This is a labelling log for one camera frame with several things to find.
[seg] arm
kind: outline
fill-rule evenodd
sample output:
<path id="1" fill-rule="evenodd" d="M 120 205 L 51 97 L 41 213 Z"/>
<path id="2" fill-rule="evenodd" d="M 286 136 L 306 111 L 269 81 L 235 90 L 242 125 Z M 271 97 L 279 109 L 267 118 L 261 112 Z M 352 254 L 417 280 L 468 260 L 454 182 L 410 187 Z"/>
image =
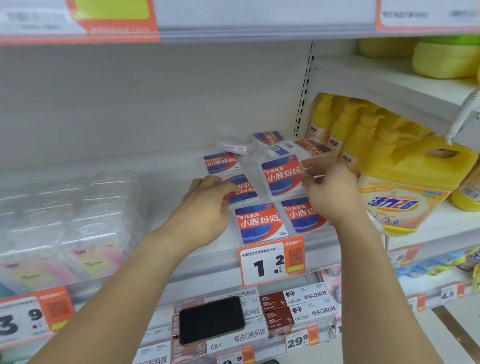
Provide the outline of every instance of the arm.
<path id="1" fill-rule="evenodd" d="M 132 364 L 170 275 L 183 258 L 218 238 L 228 225 L 223 198 L 238 187 L 221 182 L 213 176 L 194 180 L 165 224 L 144 238 L 29 363 Z"/>
<path id="2" fill-rule="evenodd" d="M 340 241 L 344 362 L 443 363 L 407 303 L 355 176 L 318 158 L 303 165 L 310 202 L 333 223 Z"/>

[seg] green container lid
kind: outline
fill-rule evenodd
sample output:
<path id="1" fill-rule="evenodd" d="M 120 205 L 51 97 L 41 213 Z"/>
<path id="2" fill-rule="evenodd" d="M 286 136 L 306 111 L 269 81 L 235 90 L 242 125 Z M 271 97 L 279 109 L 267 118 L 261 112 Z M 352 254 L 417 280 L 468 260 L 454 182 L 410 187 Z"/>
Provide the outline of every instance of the green container lid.
<path id="1" fill-rule="evenodd" d="M 448 44 L 455 46 L 480 46 L 480 36 L 426 36 L 423 43 Z"/>

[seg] left hand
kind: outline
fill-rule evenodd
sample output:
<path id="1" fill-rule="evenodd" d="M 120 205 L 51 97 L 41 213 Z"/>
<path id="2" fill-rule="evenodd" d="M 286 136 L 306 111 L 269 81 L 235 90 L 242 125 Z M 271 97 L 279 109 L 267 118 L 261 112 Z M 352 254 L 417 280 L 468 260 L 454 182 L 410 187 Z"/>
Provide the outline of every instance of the left hand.
<path id="1" fill-rule="evenodd" d="M 228 225 L 228 201 L 225 195 L 239 192 L 231 182 L 217 176 L 197 178 L 180 205 L 161 230 L 181 244 L 188 253 L 217 239 Z"/>

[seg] smartphone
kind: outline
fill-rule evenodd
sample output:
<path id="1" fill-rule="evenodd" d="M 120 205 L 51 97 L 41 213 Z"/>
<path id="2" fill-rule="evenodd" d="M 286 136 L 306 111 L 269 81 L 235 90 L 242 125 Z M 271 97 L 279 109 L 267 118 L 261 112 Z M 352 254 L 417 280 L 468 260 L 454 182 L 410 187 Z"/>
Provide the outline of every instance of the smartphone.
<path id="1" fill-rule="evenodd" d="M 224 298 L 179 312 L 180 345 L 195 344 L 245 328 L 238 296 Z"/>

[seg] hand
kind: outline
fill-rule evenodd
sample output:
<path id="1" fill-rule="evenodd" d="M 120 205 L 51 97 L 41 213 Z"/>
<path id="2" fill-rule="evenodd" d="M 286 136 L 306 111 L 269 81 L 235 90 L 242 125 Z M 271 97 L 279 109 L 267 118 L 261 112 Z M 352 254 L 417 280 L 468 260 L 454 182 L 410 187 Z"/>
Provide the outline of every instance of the hand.
<path id="1" fill-rule="evenodd" d="M 240 188 L 231 182 L 222 182 L 217 176 L 197 178 L 180 205 L 173 211 L 160 229 L 181 244 L 190 253 L 208 245 L 227 228 L 230 192 Z"/>
<path id="2" fill-rule="evenodd" d="M 303 185 L 320 215 L 334 225 L 345 218 L 366 216 L 357 179 L 346 166 L 326 158 L 305 159 L 302 164 L 306 171 Z"/>

